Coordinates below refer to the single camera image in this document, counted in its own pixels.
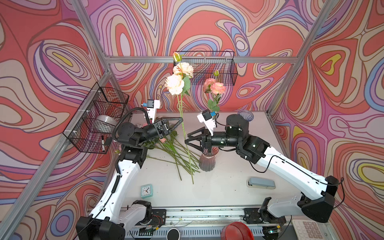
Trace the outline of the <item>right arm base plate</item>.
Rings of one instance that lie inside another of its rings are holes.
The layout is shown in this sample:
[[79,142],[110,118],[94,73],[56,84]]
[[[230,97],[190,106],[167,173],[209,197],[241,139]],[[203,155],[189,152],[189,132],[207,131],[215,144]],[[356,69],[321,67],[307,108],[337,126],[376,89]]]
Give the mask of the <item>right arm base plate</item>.
[[267,210],[259,210],[259,208],[244,208],[243,220],[247,224],[279,224],[283,225],[287,222],[286,218],[274,217]]

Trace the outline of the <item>cream rose stem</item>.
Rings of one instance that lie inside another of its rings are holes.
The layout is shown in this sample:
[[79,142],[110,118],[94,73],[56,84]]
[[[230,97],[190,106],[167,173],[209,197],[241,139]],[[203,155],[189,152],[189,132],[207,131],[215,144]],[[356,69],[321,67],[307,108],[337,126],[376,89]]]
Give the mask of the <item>cream rose stem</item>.
[[[188,90],[191,88],[190,78],[193,77],[194,68],[189,63],[182,62],[182,55],[177,52],[174,52],[173,60],[177,64],[173,67],[173,74],[167,77],[165,87],[168,89],[169,93],[172,96],[175,95],[177,97],[180,117],[183,118],[183,96],[185,94],[189,95]],[[185,131],[184,122],[182,122],[182,128],[184,140],[186,140],[187,134]],[[181,157],[181,155],[179,156],[179,153],[175,149],[173,142],[172,144],[170,144],[169,147],[170,151],[173,151],[173,153],[170,154],[174,157],[176,161],[178,173],[180,175],[178,164],[180,161],[180,163],[183,163],[185,160]],[[183,168],[191,175],[192,183],[194,184],[194,170],[192,169],[193,164],[191,152],[188,147],[185,147],[185,149],[187,150],[189,163],[185,163],[185,165],[183,165]]]

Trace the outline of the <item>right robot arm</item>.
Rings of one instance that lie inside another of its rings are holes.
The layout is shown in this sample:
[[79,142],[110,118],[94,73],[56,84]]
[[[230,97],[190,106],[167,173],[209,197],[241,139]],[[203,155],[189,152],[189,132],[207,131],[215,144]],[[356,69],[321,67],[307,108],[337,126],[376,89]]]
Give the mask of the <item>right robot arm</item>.
[[288,215],[306,216],[319,223],[329,221],[341,182],[333,176],[323,177],[305,169],[270,143],[251,135],[249,121],[241,115],[229,115],[223,132],[203,127],[189,133],[185,144],[202,153],[210,153],[214,147],[233,147],[252,166],[262,166],[300,190],[299,195],[282,199],[265,198],[256,214],[257,223],[271,223]]

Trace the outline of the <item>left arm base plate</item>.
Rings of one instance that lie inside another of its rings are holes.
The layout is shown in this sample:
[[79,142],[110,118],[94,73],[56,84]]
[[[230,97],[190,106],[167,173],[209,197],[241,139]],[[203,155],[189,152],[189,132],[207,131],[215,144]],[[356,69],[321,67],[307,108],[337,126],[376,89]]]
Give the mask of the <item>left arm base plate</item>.
[[136,223],[134,227],[152,226],[152,228],[155,228],[155,227],[161,227],[166,223],[166,216],[167,216],[166,209],[154,209],[152,210],[151,214],[152,215],[149,220],[142,220],[141,222]]

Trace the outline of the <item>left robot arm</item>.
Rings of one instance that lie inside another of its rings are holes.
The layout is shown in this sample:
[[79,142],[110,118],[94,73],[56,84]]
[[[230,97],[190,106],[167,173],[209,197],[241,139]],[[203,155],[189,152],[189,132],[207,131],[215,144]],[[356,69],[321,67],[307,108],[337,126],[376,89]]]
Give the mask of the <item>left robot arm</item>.
[[137,200],[122,213],[124,197],[147,157],[144,143],[170,135],[182,122],[180,117],[163,117],[141,128],[130,122],[118,122],[112,136],[122,145],[122,153],[115,162],[113,179],[90,215],[77,221],[77,239],[123,240],[136,224],[151,221],[150,202]]

